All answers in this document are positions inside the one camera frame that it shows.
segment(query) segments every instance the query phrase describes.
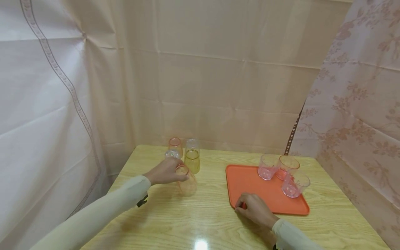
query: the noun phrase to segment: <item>wood grain tabletop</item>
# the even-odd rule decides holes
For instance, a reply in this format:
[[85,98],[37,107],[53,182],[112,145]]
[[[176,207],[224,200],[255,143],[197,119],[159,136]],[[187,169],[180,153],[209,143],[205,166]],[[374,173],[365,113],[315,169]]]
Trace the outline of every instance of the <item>wood grain tabletop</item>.
[[[164,159],[166,147],[137,146],[110,192]],[[225,168],[257,166],[261,154],[200,150],[197,192],[178,194],[175,183],[156,185],[148,202],[110,222],[83,250],[268,249],[256,226],[239,218],[229,204]],[[284,216],[325,249],[389,249],[345,194],[313,158],[296,157],[310,177],[304,191],[309,216]]]

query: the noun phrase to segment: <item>white sleeve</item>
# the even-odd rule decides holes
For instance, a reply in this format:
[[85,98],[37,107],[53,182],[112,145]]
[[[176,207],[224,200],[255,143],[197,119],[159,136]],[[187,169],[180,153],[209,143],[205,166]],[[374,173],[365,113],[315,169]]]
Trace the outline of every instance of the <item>white sleeve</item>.
[[58,225],[31,250],[80,249],[111,220],[143,199],[150,186],[150,181],[144,176],[130,179],[121,188],[96,200]]
[[279,219],[272,227],[272,231],[276,236],[276,247],[281,250],[323,250],[300,229],[284,219]]

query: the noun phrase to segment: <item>plastic tray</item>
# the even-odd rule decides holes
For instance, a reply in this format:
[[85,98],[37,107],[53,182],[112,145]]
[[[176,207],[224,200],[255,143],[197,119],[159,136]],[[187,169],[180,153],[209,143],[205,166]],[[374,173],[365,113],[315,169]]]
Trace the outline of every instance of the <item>plastic tray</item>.
[[228,165],[226,167],[226,182],[230,205],[235,204],[244,192],[257,194],[275,214],[308,215],[310,207],[303,195],[289,198],[282,192],[282,182],[276,176],[271,180],[263,180],[258,176],[258,167]]

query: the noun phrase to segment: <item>floral curtain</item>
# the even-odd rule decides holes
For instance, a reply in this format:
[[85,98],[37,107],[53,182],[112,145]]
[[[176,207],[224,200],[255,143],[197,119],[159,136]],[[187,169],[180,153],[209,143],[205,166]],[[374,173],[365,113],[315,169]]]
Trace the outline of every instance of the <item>floral curtain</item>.
[[355,1],[307,97],[290,149],[315,157],[400,249],[400,1]]

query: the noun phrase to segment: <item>curtain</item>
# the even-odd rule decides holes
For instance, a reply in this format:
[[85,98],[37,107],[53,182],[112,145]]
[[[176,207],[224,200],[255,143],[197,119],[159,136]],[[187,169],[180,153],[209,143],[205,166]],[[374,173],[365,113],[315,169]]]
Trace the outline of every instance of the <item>curtain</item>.
[[400,249],[399,22],[399,1],[354,2],[290,150],[316,157],[392,249]]
[[0,2],[0,248],[104,195],[134,147],[283,154],[345,0]]

